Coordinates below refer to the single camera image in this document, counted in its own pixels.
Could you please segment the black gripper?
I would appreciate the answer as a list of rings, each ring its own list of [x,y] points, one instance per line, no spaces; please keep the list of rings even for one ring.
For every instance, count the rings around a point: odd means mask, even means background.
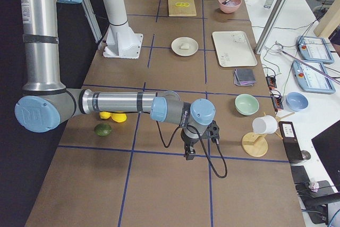
[[[187,161],[193,160],[195,155],[196,155],[196,151],[195,151],[195,144],[200,141],[198,135],[196,134],[196,137],[192,138],[190,137],[188,134],[186,134],[187,130],[182,130],[181,131],[181,138],[184,142],[184,157]]]

